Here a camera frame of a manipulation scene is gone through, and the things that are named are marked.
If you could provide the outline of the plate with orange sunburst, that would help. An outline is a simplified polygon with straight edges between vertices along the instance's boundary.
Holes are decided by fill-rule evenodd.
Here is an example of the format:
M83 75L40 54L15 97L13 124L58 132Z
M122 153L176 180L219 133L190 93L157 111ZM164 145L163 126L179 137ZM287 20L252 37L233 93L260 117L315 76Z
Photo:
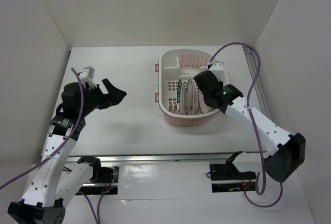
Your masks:
M212 110L212 108L204 102L204 95L201 91L199 91L199 106L202 114L209 113Z

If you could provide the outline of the plate with dark blue rim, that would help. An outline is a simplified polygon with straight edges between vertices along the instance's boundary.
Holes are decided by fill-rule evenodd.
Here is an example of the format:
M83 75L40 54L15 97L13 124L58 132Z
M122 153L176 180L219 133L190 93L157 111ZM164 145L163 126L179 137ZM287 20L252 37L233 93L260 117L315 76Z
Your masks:
M176 103L177 103L178 113L180 115L183 115L186 109L186 89L182 79L179 79L177 84Z

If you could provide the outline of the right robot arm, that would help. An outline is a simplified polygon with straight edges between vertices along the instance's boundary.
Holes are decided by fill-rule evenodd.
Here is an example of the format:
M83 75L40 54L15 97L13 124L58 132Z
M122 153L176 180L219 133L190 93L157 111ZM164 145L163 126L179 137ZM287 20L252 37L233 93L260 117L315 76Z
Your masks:
M283 183L304 162L306 139L277 126L267 116L247 103L235 86L223 85L209 70L194 77L205 103L232 117L255 135L261 153L236 152L226 161L226 173L238 178L244 172L266 172Z

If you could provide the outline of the plate with red characters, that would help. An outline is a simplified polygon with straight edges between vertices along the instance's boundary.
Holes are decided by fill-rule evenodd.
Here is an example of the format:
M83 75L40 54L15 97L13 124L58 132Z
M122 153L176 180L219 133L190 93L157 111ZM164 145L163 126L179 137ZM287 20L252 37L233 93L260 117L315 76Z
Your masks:
M197 91L192 79L187 81L187 103L186 103L186 113L187 115L195 115L198 109L197 103Z

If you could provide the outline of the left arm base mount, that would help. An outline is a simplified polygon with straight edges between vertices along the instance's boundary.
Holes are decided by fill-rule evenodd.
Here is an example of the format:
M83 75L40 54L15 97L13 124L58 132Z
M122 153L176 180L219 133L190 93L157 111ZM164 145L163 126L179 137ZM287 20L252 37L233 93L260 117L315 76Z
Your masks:
M118 194L119 166L101 167L98 177L87 181L79 189L86 195L106 195Z

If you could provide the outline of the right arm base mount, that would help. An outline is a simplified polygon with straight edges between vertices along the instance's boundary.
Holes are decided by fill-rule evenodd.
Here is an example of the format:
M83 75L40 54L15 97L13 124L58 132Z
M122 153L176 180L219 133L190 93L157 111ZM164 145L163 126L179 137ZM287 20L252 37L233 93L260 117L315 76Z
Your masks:
M254 172L231 172L226 164L210 164L206 176L211 180L212 193L255 191Z

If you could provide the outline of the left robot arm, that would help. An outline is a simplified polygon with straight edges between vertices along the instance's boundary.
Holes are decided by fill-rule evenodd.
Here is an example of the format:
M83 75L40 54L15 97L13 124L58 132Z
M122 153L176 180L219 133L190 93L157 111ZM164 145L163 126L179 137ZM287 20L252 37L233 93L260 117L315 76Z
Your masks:
M62 92L62 103L51 120L42 164L27 191L18 202L11 202L8 214L17 223L62 223L66 206L86 182L111 185L116 170L102 167L100 159L82 156L69 175L61 180L68 157L85 126L85 117L94 110L118 105L126 92L117 89L108 79L99 85L91 80L67 84Z

